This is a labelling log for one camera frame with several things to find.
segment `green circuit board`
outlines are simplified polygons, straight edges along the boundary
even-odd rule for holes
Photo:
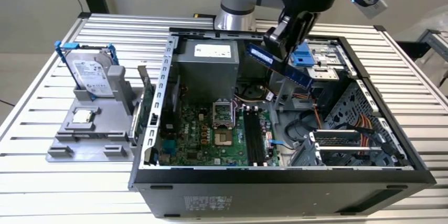
[[[269,113],[259,113],[259,123],[269,121]],[[159,156],[161,165],[171,166],[246,166],[242,110],[234,112],[234,127],[213,129],[211,106],[183,106],[179,116],[174,153]],[[275,148],[267,166],[277,166]]]

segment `wire bundle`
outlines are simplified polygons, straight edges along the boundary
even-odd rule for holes
[[[373,129],[370,120],[362,114],[358,115],[357,122],[354,124],[354,127],[358,127],[358,126],[361,128],[366,127],[370,130]],[[359,133],[359,147],[367,147],[367,145],[369,145],[369,138],[366,136],[363,136],[362,133]]]

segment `blue connector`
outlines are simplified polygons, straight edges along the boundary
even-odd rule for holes
[[[295,67],[311,67],[314,59],[309,52],[307,43],[301,43],[290,54],[291,62]]]
[[[279,141],[279,140],[273,140],[273,139],[267,139],[267,142],[269,142],[270,144],[279,144],[279,145],[283,145],[283,144],[285,144],[282,141]]]

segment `blue drive bracket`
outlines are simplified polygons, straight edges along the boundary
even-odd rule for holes
[[[290,54],[291,63],[295,67],[311,67],[314,59],[309,52],[307,43],[301,43]]]
[[[69,44],[69,45],[67,45],[69,48],[75,49],[75,47],[78,47],[78,43],[65,43],[63,46],[65,46],[66,44]],[[70,67],[69,67],[69,65],[66,64],[66,59],[65,59],[65,55],[63,55],[63,52],[62,52],[62,49],[65,50],[65,47],[61,47],[61,41],[59,41],[59,40],[57,40],[57,41],[54,42],[53,45],[54,45],[54,51],[55,51],[58,57],[61,58],[62,63],[66,65],[69,74],[70,74],[71,77],[73,77],[74,84],[75,84],[75,89],[81,89],[81,87],[79,87],[79,85],[78,85],[78,83],[77,83],[77,81],[75,81],[75,78],[74,78],[73,72],[71,72],[71,70],[70,70]]]
[[[257,47],[254,44],[249,44],[245,49],[246,54],[255,59],[262,65],[265,65],[271,71],[281,74],[285,78],[293,81],[301,88],[309,89],[313,84],[313,78],[302,73],[293,66],[282,63],[270,53]]]
[[[53,45],[54,45],[54,51],[55,51],[58,57],[61,58],[62,63],[66,65],[69,74],[73,77],[74,84],[75,84],[75,89],[78,89],[78,90],[81,89],[81,87],[79,87],[79,84],[75,81],[74,74],[70,70],[70,66],[66,64],[66,59],[65,59],[65,54],[63,54],[65,52],[69,52],[70,50],[74,50],[74,49],[97,49],[97,50],[106,49],[110,53],[110,58],[111,58],[113,65],[119,65],[118,64],[118,58],[117,58],[117,51],[115,51],[111,43],[106,44],[106,47],[91,47],[91,46],[87,46],[87,45],[81,46],[77,42],[66,42],[61,46],[61,41],[57,40]],[[90,94],[90,99],[91,99],[91,101],[95,99],[95,96],[93,94]]]

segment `orange wire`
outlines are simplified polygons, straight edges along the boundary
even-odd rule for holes
[[[318,119],[318,114],[317,114],[317,109],[315,109],[315,99],[314,99],[313,108],[314,108],[314,116],[315,116],[315,121],[317,121],[317,127],[321,129],[322,125],[319,124],[319,119]]]
[[[359,117],[361,117],[361,120],[362,120],[362,125],[361,127],[365,127],[365,124],[366,124],[366,121],[365,121],[365,118],[363,118],[363,115],[359,114]],[[361,141],[361,146],[365,147],[365,137],[362,136],[362,141]]]

